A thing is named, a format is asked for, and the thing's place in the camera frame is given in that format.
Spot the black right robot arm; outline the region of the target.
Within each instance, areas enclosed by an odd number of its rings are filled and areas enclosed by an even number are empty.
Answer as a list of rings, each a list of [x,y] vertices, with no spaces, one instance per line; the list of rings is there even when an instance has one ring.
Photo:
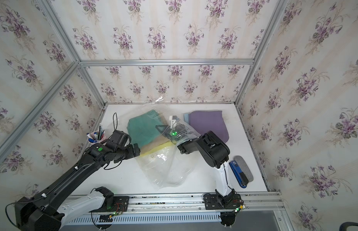
[[[207,210],[226,209],[238,213],[244,208],[244,202],[232,187],[228,177],[228,146],[213,133],[201,135],[191,126],[175,122],[173,125],[156,125],[160,134],[175,144],[181,154],[199,152],[205,162],[216,170],[215,193],[206,193],[203,201]]]

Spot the light blue garment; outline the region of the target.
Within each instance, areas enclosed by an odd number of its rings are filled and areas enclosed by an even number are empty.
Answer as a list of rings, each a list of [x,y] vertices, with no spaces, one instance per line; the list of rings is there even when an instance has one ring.
[[[184,113],[183,116],[184,116],[184,121],[185,121],[187,124],[190,124],[189,113]]]

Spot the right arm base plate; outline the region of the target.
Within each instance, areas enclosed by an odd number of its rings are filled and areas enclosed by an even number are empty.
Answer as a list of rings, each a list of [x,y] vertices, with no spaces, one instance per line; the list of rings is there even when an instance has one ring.
[[[206,210],[232,209],[240,208],[244,205],[244,201],[237,193],[230,193],[227,196],[220,194],[206,193],[203,196]]]

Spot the clear plastic vacuum bag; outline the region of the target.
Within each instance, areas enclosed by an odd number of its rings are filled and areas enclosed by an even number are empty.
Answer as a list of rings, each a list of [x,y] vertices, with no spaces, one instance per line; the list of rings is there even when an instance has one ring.
[[[134,109],[127,114],[127,124],[131,118],[142,115],[150,110],[156,110],[162,116],[162,119],[166,120],[167,125],[170,125],[170,115],[180,118],[179,123],[189,125],[184,121],[182,112],[160,103],[145,104]],[[142,172],[157,190],[182,185],[187,177],[196,169],[197,162],[197,155],[181,154],[175,144],[150,155],[140,155],[137,158],[137,163]]]

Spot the green garment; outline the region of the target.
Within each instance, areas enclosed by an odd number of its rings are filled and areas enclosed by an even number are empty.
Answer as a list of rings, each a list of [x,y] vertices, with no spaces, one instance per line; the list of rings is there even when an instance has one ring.
[[[149,144],[160,134],[155,128],[156,125],[167,125],[165,119],[156,110],[150,110],[140,116],[131,118],[127,124],[127,131],[132,143],[137,143],[139,148]]]

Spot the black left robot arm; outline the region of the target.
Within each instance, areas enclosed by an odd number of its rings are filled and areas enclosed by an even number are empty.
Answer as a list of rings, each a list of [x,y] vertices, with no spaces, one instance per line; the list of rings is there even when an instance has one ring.
[[[80,160],[46,189],[14,202],[15,221],[10,223],[21,231],[58,231],[87,212],[118,207],[113,192],[106,187],[93,189],[70,204],[65,200],[101,167],[108,170],[110,162],[120,164],[138,157],[140,148],[131,140],[128,134],[115,130],[108,139],[88,147]]]

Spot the purple garment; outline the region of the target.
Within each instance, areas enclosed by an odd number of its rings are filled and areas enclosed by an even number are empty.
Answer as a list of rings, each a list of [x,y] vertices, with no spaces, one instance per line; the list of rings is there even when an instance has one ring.
[[[212,131],[224,143],[229,140],[222,111],[194,111],[189,114],[189,125],[201,135]]]

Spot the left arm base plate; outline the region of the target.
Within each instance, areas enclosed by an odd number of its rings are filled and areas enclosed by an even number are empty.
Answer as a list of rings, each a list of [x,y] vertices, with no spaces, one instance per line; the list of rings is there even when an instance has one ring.
[[[104,213],[123,213],[127,212],[129,196],[114,196],[113,199],[108,199],[102,204],[99,209],[92,210],[91,212],[104,212]]]

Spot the beige garment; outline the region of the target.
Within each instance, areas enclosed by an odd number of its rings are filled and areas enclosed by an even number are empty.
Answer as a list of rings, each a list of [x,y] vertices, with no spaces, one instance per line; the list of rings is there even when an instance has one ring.
[[[141,155],[149,155],[155,153],[161,149],[164,149],[168,146],[173,145],[173,143],[166,137],[160,135],[159,137],[155,138],[149,144],[144,145],[141,150]]]

